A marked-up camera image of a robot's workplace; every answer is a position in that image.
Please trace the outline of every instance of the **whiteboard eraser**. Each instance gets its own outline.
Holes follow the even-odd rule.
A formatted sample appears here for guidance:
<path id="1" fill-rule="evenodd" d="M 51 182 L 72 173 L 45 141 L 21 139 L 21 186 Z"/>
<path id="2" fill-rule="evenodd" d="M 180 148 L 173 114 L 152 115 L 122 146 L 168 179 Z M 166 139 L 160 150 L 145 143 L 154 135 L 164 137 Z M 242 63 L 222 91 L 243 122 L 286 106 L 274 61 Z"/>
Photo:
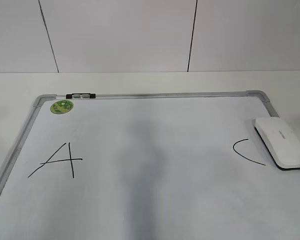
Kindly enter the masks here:
<path id="1" fill-rule="evenodd" d="M 259 117 L 254 126 L 280 169 L 300 169 L 300 141 L 285 121 Z"/>

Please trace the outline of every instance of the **table surface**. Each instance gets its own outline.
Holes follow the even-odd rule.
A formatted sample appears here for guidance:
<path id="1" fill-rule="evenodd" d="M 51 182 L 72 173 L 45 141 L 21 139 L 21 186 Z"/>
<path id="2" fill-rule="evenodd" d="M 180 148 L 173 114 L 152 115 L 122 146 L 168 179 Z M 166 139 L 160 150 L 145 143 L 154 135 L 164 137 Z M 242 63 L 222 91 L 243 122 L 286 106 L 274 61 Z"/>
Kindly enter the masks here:
<path id="1" fill-rule="evenodd" d="M 300 139 L 300 71 L 0 73 L 0 166 L 42 94 L 264 91 Z"/>

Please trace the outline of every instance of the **green sticker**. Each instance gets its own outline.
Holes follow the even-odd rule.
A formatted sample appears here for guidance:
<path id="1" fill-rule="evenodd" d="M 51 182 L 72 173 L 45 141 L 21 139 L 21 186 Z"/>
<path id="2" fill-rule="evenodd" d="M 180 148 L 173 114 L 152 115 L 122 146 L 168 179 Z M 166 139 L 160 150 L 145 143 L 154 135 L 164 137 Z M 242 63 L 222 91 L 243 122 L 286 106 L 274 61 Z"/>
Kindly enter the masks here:
<path id="1" fill-rule="evenodd" d="M 57 101 L 51 105 L 50 110 L 54 114 L 65 114 L 74 107 L 74 103 L 69 100 Z"/>

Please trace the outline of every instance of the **whiteboard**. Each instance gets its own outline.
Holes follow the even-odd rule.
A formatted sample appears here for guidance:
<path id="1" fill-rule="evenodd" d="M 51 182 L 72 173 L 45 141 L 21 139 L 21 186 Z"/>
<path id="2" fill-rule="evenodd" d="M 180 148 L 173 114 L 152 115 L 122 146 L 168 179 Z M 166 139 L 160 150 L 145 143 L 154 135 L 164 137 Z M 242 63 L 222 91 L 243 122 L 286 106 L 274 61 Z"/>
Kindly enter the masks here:
<path id="1" fill-rule="evenodd" d="M 300 170 L 256 133 L 259 98 L 78 99 L 61 115 L 56 101 L 1 193 L 0 240 L 300 239 Z M 264 165 L 234 151 L 243 139 Z"/>

